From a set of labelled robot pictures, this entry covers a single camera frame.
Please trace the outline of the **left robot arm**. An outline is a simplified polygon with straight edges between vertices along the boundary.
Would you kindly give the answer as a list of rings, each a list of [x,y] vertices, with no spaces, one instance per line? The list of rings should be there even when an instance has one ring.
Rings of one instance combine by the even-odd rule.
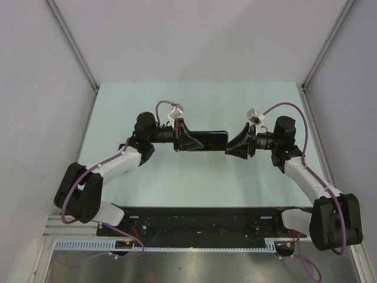
[[[176,150],[203,149],[204,144],[176,119],[176,126],[159,127],[154,114],[138,115],[134,131],[118,152],[91,166],[77,162],[68,166],[55,195],[64,224],[106,223],[119,236],[130,229],[123,209],[102,200],[103,187],[121,174],[144,164],[154,153],[154,143],[172,142]]]

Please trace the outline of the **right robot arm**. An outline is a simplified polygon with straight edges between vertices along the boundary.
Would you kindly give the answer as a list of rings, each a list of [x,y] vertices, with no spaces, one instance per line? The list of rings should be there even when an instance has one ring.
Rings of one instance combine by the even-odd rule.
[[[256,150],[270,150],[272,164],[292,179],[313,205],[310,212],[291,208],[272,221],[272,231],[286,236],[292,230],[311,238],[320,250],[341,252],[346,246],[362,242],[362,222],[358,198],[344,194],[303,161],[297,147],[295,120],[280,116],[273,132],[258,133],[254,124],[247,123],[240,134],[228,142],[225,153],[247,159]]]

